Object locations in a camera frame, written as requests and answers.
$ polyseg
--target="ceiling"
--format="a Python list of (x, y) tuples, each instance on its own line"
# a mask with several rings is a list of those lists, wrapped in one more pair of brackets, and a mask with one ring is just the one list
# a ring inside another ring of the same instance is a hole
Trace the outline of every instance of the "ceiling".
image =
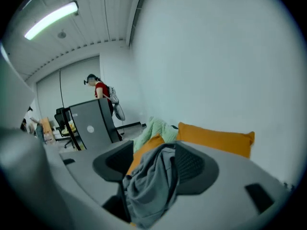
[[(132, 0), (76, 0), (78, 15), (71, 14), (60, 19), (31, 41), (24, 38), (36, 22), (71, 1), (31, 0), (13, 16), (3, 45), (24, 80), (53, 60), (82, 47), (126, 40)], [(61, 32), (66, 34), (65, 38), (58, 37)]]

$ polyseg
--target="yellow cushion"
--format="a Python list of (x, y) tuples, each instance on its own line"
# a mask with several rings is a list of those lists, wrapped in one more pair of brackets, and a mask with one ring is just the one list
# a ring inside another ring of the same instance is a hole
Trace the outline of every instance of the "yellow cushion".
[(151, 149), (154, 149), (163, 143), (164, 140), (160, 134), (156, 134), (150, 140), (148, 140), (136, 153), (133, 154), (133, 161), (127, 174), (131, 174), (131, 172), (140, 164), (141, 157), (144, 153), (147, 153)]
[(177, 140), (187, 141), (249, 158), (255, 132), (248, 134), (220, 132), (179, 123)]

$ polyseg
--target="white sticker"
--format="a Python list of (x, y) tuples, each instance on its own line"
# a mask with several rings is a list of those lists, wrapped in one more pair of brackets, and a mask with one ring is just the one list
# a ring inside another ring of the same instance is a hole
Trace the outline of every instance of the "white sticker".
[(90, 133), (93, 133), (94, 132), (94, 127), (93, 126), (88, 126), (87, 127), (87, 131), (90, 132)]

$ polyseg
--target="light green knitted blanket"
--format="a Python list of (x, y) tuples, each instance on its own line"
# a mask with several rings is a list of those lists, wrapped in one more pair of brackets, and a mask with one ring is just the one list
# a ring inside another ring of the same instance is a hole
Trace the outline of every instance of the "light green knitted blanket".
[(158, 133), (166, 143), (176, 140), (178, 130), (168, 125), (162, 119), (150, 117), (146, 125), (147, 127), (143, 133), (133, 140), (133, 152), (139, 150), (151, 137)]

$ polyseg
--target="person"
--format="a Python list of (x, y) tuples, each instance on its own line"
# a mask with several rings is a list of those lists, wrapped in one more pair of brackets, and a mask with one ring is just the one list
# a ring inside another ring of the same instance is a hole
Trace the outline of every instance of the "person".
[(20, 129), (22, 130), (22, 131), (24, 131), (24, 132), (27, 132), (27, 121), (26, 121), (26, 119), (24, 118), (23, 119), (23, 122), (21, 123), (21, 125), (20, 125)]
[(36, 133), (37, 138), (44, 144), (46, 144), (45, 139), (44, 139), (44, 129), (43, 125), (38, 121), (36, 118), (33, 109), (29, 107), (27, 111), (28, 118), (31, 120), (31, 123), (29, 125), (30, 133), (34, 134)]
[[(96, 77), (94, 74), (90, 74), (87, 76), (87, 83), (89, 86), (95, 87), (95, 97), (97, 99), (110, 97), (107, 86), (100, 80), (100, 78)], [(107, 102), (109, 105), (111, 116), (113, 116), (114, 107), (112, 105), (112, 102), (109, 99), (107, 100)], [(122, 140), (122, 137), (119, 132), (117, 130), (116, 132), (119, 140)]]

